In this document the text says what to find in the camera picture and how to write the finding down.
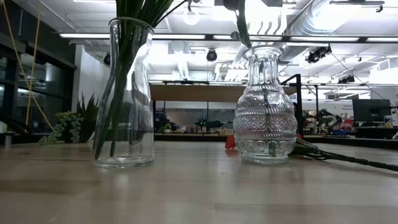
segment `computer monitor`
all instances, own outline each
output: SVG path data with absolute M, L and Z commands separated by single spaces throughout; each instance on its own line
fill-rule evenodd
M 353 100 L 355 122 L 384 122 L 391 115 L 389 100 Z

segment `vase rim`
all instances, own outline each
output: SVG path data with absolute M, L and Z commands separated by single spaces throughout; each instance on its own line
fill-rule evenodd
M 113 18 L 113 19 L 111 19 L 109 21 L 108 25 L 110 25 L 113 21 L 121 21 L 121 20 L 130 20 L 130 21 L 138 22 L 138 23 L 141 23 L 142 25 L 147 26 L 152 32 L 154 31 L 154 28 L 151 25 L 149 25 L 147 22 L 144 22 L 144 21 L 142 21 L 140 19 L 136 19 L 136 18 L 133 18 L 133 17 L 127 17 L 127 16 L 125 16 L 125 17 L 115 17 L 115 18 Z
M 273 45 L 259 45 L 255 47 L 251 47 L 243 52 L 243 58 L 246 60 L 250 60 L 254 57 L 266 57 L 270 55 L 274 55 L 276 57 L 281 56 L 284 53 L 282 47 L 273 46 Z

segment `glass vase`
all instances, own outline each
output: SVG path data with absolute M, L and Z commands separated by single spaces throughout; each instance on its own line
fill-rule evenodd
M 294 106 L 278 79 L 281 54 L 276 46 L 257 46 L 244 53 L 249 61 L 249 83 L 238 101 L 233 123 L 244 162 L 286 163 L 295 147 Z
M 154 122 L 147 78 L 153 28 L 123 17 L 109 22 L 111 72 L 100 99 L 93 145 L 95 166 L 126 168 L 154 160 Z

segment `yellow cable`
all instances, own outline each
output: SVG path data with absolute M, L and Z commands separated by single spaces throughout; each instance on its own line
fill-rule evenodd
M 28 122 L 29 122 L 29 109 L 30 109 L 30 99 L 32 98 L 32 96 L 33 96 L 33 93 L 32 93 L 32 82 L 33 82 L 33 74 L 34 74 L 34 70 L 35 70 L 35 60 L 36 60 L 36 50 L 37 50 L 37 40 L 39 39 L 39 29 L 40 29 L 40 16 L 41 16 L 41 13 L 40 13 L 40 10 L 41 10 L 41 3 L 39 2 L 39 6 L 37 7 L 37 27 L 36 27 L 36 37 L 35 37 L 35 48 L 34 48 L 34 50 L 33 50 L 33 62 L 32 62 L 32 70 L 31 70 L 31 72 L 30 72 L 30 83 L 29 83 L 29 99 L 28 99 L 28 102 L 27 102 L 27 110 L 26 110 L 26 122 L 25 122 L 25 124 L 26 124 L 26 126 L 27 126 L 27 124 L 28 124 Z
M 18 51 L 17 51 L 17 47 L 16 47 L 16 45 L 15 45 L 14 35 L 12 34 L 12 30 L 11 30 L 10 20 L 9 20 L 9 18 L 8 18 L 6 2 L 3 1 L 2 5 L 3 5 L 3 8 L 4 8 L 4 15 L 6 16 L 7 25 L 8 25 L 8 31 L 10 32 L 10 37 L 11 37 L 11 40 L 12 40 L 12 45 L 14 46 L 14 51 L 15 51 L 15 54 L 16 54 L 16 57 L 17 57 L 17 61 L 18 61 L 19 67 L 21 68 L 22 74 L 24 75 L 24 80 L 25 80 L 25 83 L 26 83 L 26 85 L 27 85 L 29 91 L 32 91 L 32 89 L 31 89 L 31 87 L 29 86 L 29 83 L 28 83 L 28 81 L 27 81 L 27 79 L 26 79 L 25 71 L 24 71 L 24 68 L 22 67 L 21 60 L 19 59 L 19 54 L 18 54 Z M 47 117 L 45 116 L 44 112 L 43 112 L 42 109 L 40 108 L 39 103 L 37 102 L 35 96 L 32 95 L 32 98 L 33 98 L 33 100 L 35 101 L 35 103 L 36 103 L 36 105 L 37 105 L 37 108 L 39 109 L 39 111 L 40 111 L 41 114 L 43 115 L 44 120 L 47 122 L 48 126 L 50 126 L 51 130 L 54 131 L 52 125 L 50 124 L 50 122 L 48 121 L 48 119 L 47 119 Z

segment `desk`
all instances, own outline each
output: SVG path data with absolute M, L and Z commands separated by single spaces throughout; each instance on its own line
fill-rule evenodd
M 90 144 L 0 149 L 1 223 L 395 224 L 398 174 L 347 162 L 242 164 L 223 143 L 155 142 L 139 169 L 91 165 Z M 321 149 L 398 164 L 382 149 Z
M 356 138 L 392 139 L 397 134 L 398 128 L 358 127 L 355 128 L 355 131 Z

